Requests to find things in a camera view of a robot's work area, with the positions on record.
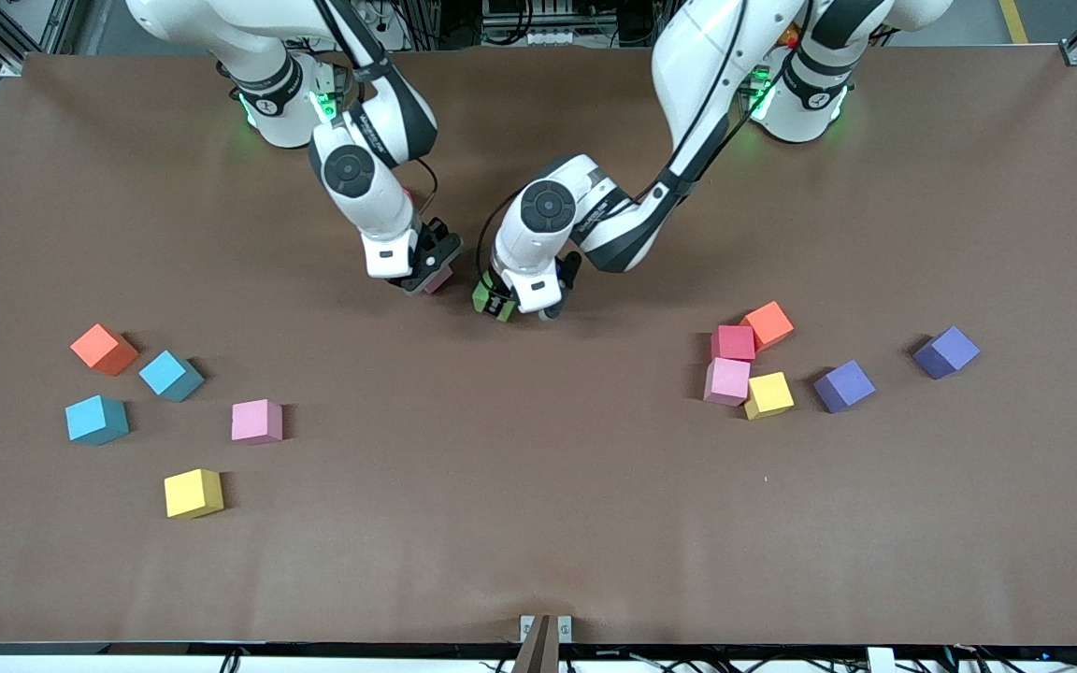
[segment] black strap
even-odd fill
[[[379,59],[374,60],[372,64],[364,66],[363,68],[355,68],[351,71],[351,76],[354,78],[355,82],[372,82],[373,80],[380,80],[393,71],[393,64],[389,62],[389,56],[381,53]]]
[[[847,80],[850,78],[843,78],[841,82],[828,88],[821,88],[820,86],[812,86],[809,82],[800,80],[796,72],[792,71],[792,68],[787,68],[783,71],[783,84],[787,85],[787,89],[792,94],[796,95],[796,98],[800,99],[800,103],[806,110],[822,110],[833,101],[834,96],[841,94],[841,90],[847,87]]]
[[[679,174],[671,172],[670,169],[663,169],[659,171],[658,178],[655,178],[657,183],[661,183],[671,192],[671,196],[674,196],[677,201],[687,199],[688,195],[691,195],[693,188],[697,187],[698,181],[688,181],[680,178]]]
[[[265,78],[265,80],[256,80],[256,81],[238,80],[238,78],[232,76],[230,81],[235,82],[236,86],[242,88],[243,90],[255,90],[255,93],[260,93],[260,90],[264,90],[266,88],[272,88],[272,86],[278,84],[278,82],[282,82],[283,80],[285,80],[285,78],[290,76],[290,71],[294,69],[294,65],[296,65],[294,56],[291,56],[290,54],[286,53],[285,62],[281,64],[281,68],[278,69],[277,74],[274,74],[272,76],[267,76]]]
[[[290,66],[290,76],[272,90],[258,89],[257,93],[252,93],[248,89],[248,82],[235,81],[239,86],[239,95],[243,96],[248,106],[260,112],[261,115],[266,117],[280,116],[281,112],[285,111],[286,103],[292,101],[302,90],[304,80],[302,65],[294,59],[288,60],[288,65]]]
[[[822,46],[843,50],[858,26],[883,3],[884,0],[834,0],[809,34]]]
[[[824,74],[828,76],[839,76],[849,73],[854,69],[854,66],[858,65],[858,60],[849,66],[827,66],[822,64],[821,60],[813,59],[808,52],[803,50],[805,43],[800,43],[800,46],[796,47],[796,60],[800,60],[800,65],[805,68],[809,68],[812,72],[817,74]]]

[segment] brown table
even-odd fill
[[[435,107],[432,212],[474,238],[561,153],[637,191],[668,132],[645,52],[401,57]],[[872,50],[816,144],[741,134],[625,277],[564,319],[364,277],[304,152],[206,59],[36,57],[0,90],[0,641],[1077,641],[1077,68],[1052,46]],[[403,182],[425,188],[422,170]],[[798,407],[698,401],[715,324],[778,299]],[[94,322],[209,375],[87,370]],[[933,382],[907,351],[983,349]],[[880,392],[808,387],[856,357]],[[128,402],[131,435],[60,410]],[[232,402],[292,439],[228,440]],[[226,473],[226,511],[162,479]]]

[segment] green led light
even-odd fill
[[[770,99],[775,97],[775,88],[767,89],[767,95],[759,101],[759,107],[755,108],[754,112],[751,112],[751,118],[755,121],[763,121],[767,116],[767,106],[770,104]]]
[[[834,113],[831,115],[829,115],[829,121],[834,121],[835,118],[838,118],[838,115],[841,114],[841,102],[845,101],[845,99],[847,99],[847,93],[849,93],[849,90],[850,90],[850,88],[843,88],[843,89],[841,89],[841,94],[838,94],[838,101],[834,102]]]
[[[310,97],[310,101],[316,107],[318,120],[322,121],[322,123],[330,123],[330,121],[338,116],[338,106],[333,95],[314,94]]]
[[[248,115],[248,124],[251,124],[253,127],[255,127],[256,118],[252,117],[252,108],[248,106],[248,101],[244,100],[242,95],[239,96],[239,102],[243,104],[243,112],[244,114]]]

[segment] purple cube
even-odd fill
[[[856,401],[862,401],[863,397],[876,391],[871,379],[867,378],[863,367],[859,367],[858,363],[854,361],[822,376],[821,380],[817,380],[812,387],[817,389],[817,395],[821,395],[821,401],[825,403],[825,408],[829,409],[829,413],[847,410]]]
[[[932,378],[943,379],[967,366],[978,354],[979,346],[957,327],[951,327],[928,340],[913,359]]]
[[[280,443],[285,437],[281,405],[271,401],[240,402],[230,406],[230,440],[256,444]]]

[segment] yellow cube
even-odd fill
[[[196,519],[223,508],[223,485],[219,473],[195,469],[166,478],[168,519]]]
[[[749,383],[747,418],[765,418],[785,412],[796,402],[792,401],[792,391],[787,389],[787,379],[783,371],[766,376],[754,376]]]

